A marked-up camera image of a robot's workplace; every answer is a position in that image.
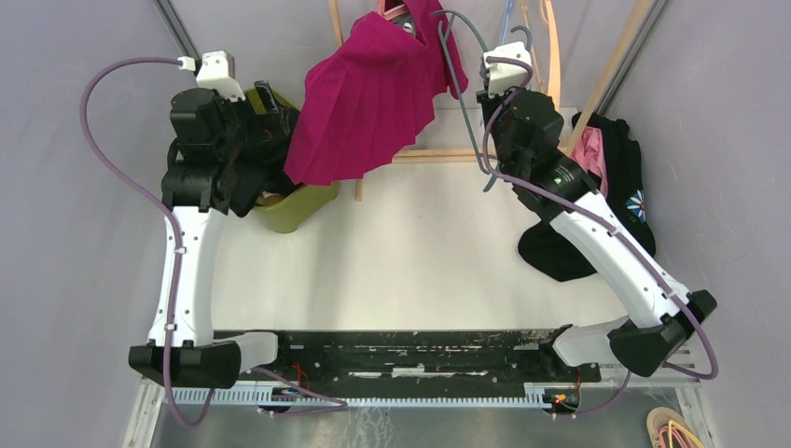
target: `black mounting base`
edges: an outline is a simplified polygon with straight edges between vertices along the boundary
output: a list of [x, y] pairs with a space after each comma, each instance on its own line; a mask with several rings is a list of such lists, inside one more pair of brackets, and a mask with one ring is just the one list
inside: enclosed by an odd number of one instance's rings
[[[579, 374], [585, 382], [602, 379], [598, 366], [564, 365], [543, 344], [552, 330], [274, 332], [280, 347], [268, 368], [297, 379], [299, 365], [311, 390], [335, 397], [517, 398], [524, 397], [524, 383], [574, 383]], [[423, 375], [402, 376], [399, 369]], [[269, 378], [243, 373], [239, 379]]]

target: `pink garment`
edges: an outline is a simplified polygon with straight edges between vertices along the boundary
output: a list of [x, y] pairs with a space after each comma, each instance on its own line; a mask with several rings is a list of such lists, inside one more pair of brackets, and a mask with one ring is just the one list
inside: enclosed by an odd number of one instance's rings
[[[416, 36], [371, 12], [349, 39], [305, 77], [305, 104], [285, 172], [295, 183], [329, 185], [357, 179], [387, 163], [434, 119], [433, 99], [452, 85], [437, 26], [438, 0], [404, 0]], [[451, 37], [451, 60], [464, 91], [467, 78]]]
[[607, 185], [607, 166], [604, 164], [604, 140], [602, 130], [586, 126], [582, 131], [582, 138], [577, 142], [571, 158], [579, 164], [585, 171], [594, 173], [602, 179], [602, 186], [599, 191], [607, 196], [609, 187]]

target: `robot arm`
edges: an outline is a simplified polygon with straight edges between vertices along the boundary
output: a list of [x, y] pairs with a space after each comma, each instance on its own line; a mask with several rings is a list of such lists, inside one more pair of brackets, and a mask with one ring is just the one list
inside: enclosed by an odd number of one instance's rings
[[[505, 108], [492, 126], [500, 171], [589, 210], [615, 228], [612, 232], [578, 211], [567, 210], [544, 196], [514, 186], [514, 192], [528, 209], [585, 256], [613, 288], [628, 313], [612, 322], [561, 329], [555, 333], [552, 347], [568, 366], [620, 363], [634, 373], [650, 376], [691, 337], [694, 329], [648, 267], [661, 273], [675, 297], [699, 322], [711, 314], [716, 301], [705, 290], [690, 292], [648, 256], [615, 218], [587, 173], [557, 149], [562, 117], [555, 111], [552, 100], [540, 92], [519, 88], [527, 76], [526, 70], [512, 64], [489, 63], [490, 55], [529, 64], [529, 54], [519, 42], [484, 54], [486, 90], [477, 95], [484, 118], [488, 122], [498, 107]], [[517, 91], [506, 104], [512, 89]], [[647, 260], [647, 266], [614, 233], [621, 233], [635, 246]]]
[[[186, 69], [194, 62], [182, 59]], [[277, 357], [274, 333], [252, 331], [215, 341], [211, 316], [212, 279], [220, 232], [228, 217], [236, 184], [234, 162], [242, 148], [260, 143], [253, 107], [233, 79], [233, 58], [224, 51], [203, 55], [199, 88], [178, 93], [171, 101], [176, 131], [162, 179], [162, 202], [173, 211], [183, 233], [175, 246], [167, 229], [160, 302], [148, 332], [148, 344], [130, 348], [130, 366], [162, 384], [162, 353], [176, 252], [182, 254], [173, 316], [171, 373], [173, 385], [228, 388], [240, 371], [270, 364]]]

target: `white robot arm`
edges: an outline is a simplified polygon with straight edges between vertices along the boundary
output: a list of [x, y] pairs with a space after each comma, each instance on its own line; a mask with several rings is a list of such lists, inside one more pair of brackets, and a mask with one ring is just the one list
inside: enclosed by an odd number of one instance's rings
[[[195, 62], [180, 58], [182, 68]], [[233, 78], [233, 58], [225, 51], [202, 56], [196, 76], [199, 88], [172, 100], [171, 121], [177, 138], [171, 146], [168, 173], [162, 180], [163, 202], [182, 231], [176, 247], [173, 228], [165, 219], [166, 251], [160, 302], [148, 332], [148, 344], [130, 348], [130, 365], [162, 383], [171, 273], [176, 252], [181, 274], [173, 314], [171, 373], [173, 385], [231, 387], [241, 371], [272, 363], [277, 335], [266, 331], [215, 340], [212, 326], [212, 279], [220, 233], [228, 218], [236, 176], [233, 163], [242, 147], [259, 137], [255, 114]]]

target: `wooden stick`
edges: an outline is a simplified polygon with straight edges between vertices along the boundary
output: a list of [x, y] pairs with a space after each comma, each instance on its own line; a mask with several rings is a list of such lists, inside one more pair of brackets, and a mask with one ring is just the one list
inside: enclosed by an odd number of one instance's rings
[[359, 203], [363, 201], [363, 179], [354, 182], [354, 200]]
[[439, 149], [401, 149], [396, 157], [425, 157], [425, 156], [469, 156], [475, 155], [471, 147], [439, 148]]
[[637, 32], [638, 28], [640, 28], [640, 25], [645, 19], [645, 14], [651, 8], [651, 3], [651, 0], [635, 1], [634, 7], [631, 9], [631, 14], [629, 15], [629, 18], [626, 19], [626, 24], [623, 26], [623, 31], [620, 33], [618, 42], [613, 48], [612, 54], [610, 54], [610, 59], [607, 61], [607, 66], [604, 67], [604, 71], [599, 77], [599, 82], [596, 84], [593, 94], [588, 99], [588, 103], [585, 105], [585, 108], [582, 109], [582, 113], [579, 115], [579, 120], [576, 122], [574, 130], [571, 132], [571, 136], [568, 139], [568, 144], [566, 145], [566, 148], [569, 151], [573, 151], [576, 147], [576, 144], [579, 143], [579, 139], [582, 137], [582, 131], [585, 129], [585, 126], [588, 125], [588, 120], [593, 114], [593, 110], [596, 109], [596, 105], [602, 101], [604, 90], [606, 90], [607, 85], [610, 83], [610, 79], [613, 78], [616, 71], [618, 70], [618, 66], [623, 60], [623, 56], [626, 54], [631, 41], [634, 39], [634, 34]]
[[393, 157], [393, 163], [438, 163], [438, 162], [457, 162], [457, 161], [475, 161], [475, 154], [473, 155], [457, 155], [457, 156], [423, 156], [423, 157], [398, 157], [396, 154]]
[[543, 1], [547, 13], [549, 27], [549, 83], [547, 96], [555, 103], [555, 110], [561, 110], [561, 44], [558, 40], [558, 23], [555, 21], [555, 10], [551, 0]]
[[340, 28], [340, 12], [338, 10], [338, 0], [328, 0], [329, 14], [332, 16], [332, 29], [335, 31], [335, 42], [340, 47], [343, 45], [343, 31]]

